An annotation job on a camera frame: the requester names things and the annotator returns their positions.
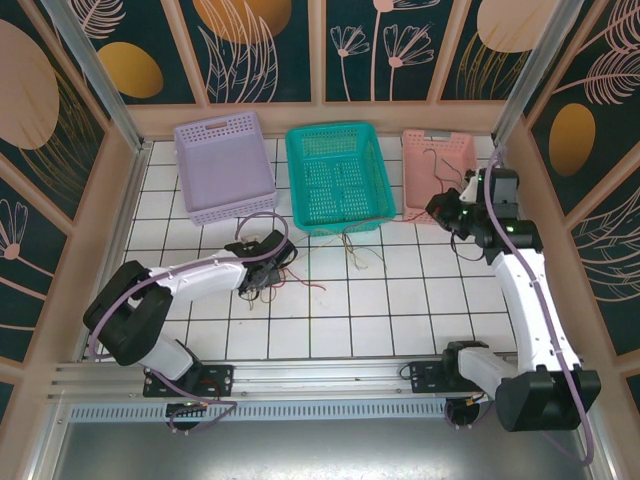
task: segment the floral wall decoration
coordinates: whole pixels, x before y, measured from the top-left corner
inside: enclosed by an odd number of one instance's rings
[[[69,6],[127,105],[195,103],[160,0],[69,0]]]
[[[450,12],[441,0],[327,0],[326,100],[426,100]]]
[[[472,0],[441,100],[506,100],[558,0]]]
[[[0,10],[0,156],[73,219],[104,131],[16,0]]]
[[[640,349],[640,169],[573,229],[618,355]]]
[[[0,180],[0,357],[24,360],[66,240]]]
[[[311,101],[307,0],[181,0],[211,103]]]
[[[612,0],[531,133],[565,213],[640,141],[640,0]]]

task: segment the black bracket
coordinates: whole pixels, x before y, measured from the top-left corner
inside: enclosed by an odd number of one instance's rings
[[[464,378],[450,381],[440,360],[409,364],[413,393],[467,393],[481,391],[475,383]]]
[[[203,365],[198,372],[198,378],[190,388],[182,388],[187,392],[204,398],[231,396],[233,388],[233,365]],[[144,389],[142,396],[147,398],[180,397],[173,390],[167,388],[158,377],[145,370]]]

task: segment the basket handle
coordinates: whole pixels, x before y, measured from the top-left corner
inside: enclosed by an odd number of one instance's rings
[[[207,130],[217,130],[218,128],[224,128],[227,125],[227,122],[210,123],[209,125],[205,125],[204,128]]]

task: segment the white tile floor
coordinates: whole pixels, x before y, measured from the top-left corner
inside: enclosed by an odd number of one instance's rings
[[[250,305],[235,292],[175,303],[166,334],[206,361],[425,355],[451,340],[474,338],[497,352],[515,350],[502,293],[484,260],[456,257],[437,226],[387,223],[351,235],[354,245],[366,247],[357,250],[356,265],[336,238],[310,239],[295,228],[284,141],[266,145],[277,180],[276,212],[288,217],[300,249],[291,270],[322,288],[291,279],[271,303]],[[400,138],[381,137],[380,146],[400,213]],[[476,137],[476,149],[486,158],[490,139]],[[233,241],[236,226],[237,220],[205,227],[188,220],[173,143],[155,143],[125,259],[154,267],[211,255]],[[253,220],[241,236],[262,238],[273,227],[271,219]],[[461,242],[458,251],[480,256],[472,244]]]

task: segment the pink basket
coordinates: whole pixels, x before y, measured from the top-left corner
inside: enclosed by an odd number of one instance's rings
[[[451,133],[449,138],[431,140],[429,133],[435,132],[405,130],[402,135],[403,218],[412,219],[416,223],[435,223],[424,209],[431,198],[442,191],[440,181],[434,175],[433,162],[436,156],[436,172],[442,179],[444,191],[451,187],[460,191],[457,185],[461,183],[460,179],[464,178],[467,170],[476,168],[476,153],[471,135]]]

